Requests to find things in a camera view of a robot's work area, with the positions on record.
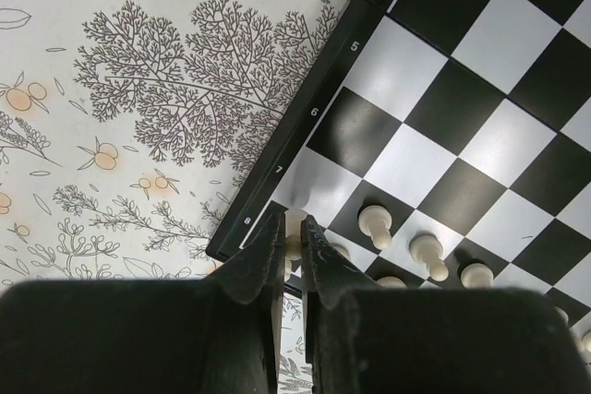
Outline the black white chess board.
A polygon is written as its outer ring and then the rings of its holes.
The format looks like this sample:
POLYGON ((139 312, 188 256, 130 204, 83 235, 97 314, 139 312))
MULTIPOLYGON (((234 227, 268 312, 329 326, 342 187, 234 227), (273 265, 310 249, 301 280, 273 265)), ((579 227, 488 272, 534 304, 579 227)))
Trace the black white chess board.
POLYGON ((214 235, 226 260, 276 209, 312 214, 375 279, 545 294, 590 329, 590 0, 353 0, 214 235), (358 227, 392 215, 391 245, 358 227), (411 257, 434 235, 449 270, 411 257))

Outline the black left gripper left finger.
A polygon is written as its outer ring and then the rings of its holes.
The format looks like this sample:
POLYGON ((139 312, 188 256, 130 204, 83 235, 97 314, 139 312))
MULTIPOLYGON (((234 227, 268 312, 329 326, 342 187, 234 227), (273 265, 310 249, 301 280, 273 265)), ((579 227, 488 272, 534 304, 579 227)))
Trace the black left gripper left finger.
POLYGON ((5 393, 273 393, 285 217, 201 280, 28 281, 1 298, 5 393))

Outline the white chess pawn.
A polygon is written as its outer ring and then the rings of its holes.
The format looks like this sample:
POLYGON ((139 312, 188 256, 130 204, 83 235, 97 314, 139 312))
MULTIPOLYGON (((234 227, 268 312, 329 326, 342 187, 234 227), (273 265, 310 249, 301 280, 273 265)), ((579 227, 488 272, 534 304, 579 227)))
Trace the white chess pawn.
POLYGON ((292 274, 292 265, 301 259, 301 222, 308 214, 302 209, 288 209, 285 216, 285 271, 284 280, 292 274))

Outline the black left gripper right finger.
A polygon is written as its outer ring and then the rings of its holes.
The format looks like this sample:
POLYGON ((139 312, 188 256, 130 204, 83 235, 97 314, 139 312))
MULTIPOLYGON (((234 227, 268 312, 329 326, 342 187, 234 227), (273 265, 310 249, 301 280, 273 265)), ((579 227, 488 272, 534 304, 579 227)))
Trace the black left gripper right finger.
POLYGON ((586 393, 590 376, 545 296, 388 289, 301 223, 306 359, 318 393, 586 393))

